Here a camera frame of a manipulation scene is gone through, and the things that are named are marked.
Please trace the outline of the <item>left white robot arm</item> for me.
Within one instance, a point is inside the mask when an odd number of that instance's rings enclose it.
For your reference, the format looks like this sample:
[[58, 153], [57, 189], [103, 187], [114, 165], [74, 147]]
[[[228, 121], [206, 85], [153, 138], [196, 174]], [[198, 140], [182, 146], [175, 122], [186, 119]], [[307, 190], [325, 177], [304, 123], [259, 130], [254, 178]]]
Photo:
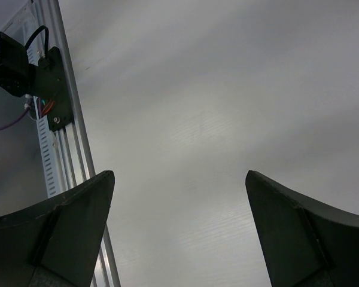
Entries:
[[28, 58], [28, 49], [34, 39], [35, 35], [32, 35], [23, 45], [0, 32], [0, 88], [12, 96], [36, 95], [33, 91], [35, 66]]

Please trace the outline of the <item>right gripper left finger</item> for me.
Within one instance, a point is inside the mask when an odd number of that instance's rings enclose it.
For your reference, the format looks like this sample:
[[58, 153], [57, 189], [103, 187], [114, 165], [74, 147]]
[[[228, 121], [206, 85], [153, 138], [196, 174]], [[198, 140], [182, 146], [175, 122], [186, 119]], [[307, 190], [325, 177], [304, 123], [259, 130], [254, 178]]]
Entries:
[[0, 216], [0, 286], [90, 286], [114, 185], [106, 170]]

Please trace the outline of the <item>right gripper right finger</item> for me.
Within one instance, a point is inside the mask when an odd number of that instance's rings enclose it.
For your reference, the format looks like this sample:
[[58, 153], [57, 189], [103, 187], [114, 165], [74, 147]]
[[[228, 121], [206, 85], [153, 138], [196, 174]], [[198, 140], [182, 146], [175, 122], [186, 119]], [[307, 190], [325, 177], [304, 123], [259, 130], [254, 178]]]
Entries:
[[272, 286], [359, 286], [359, 215], [253, 170], [245, 186]]

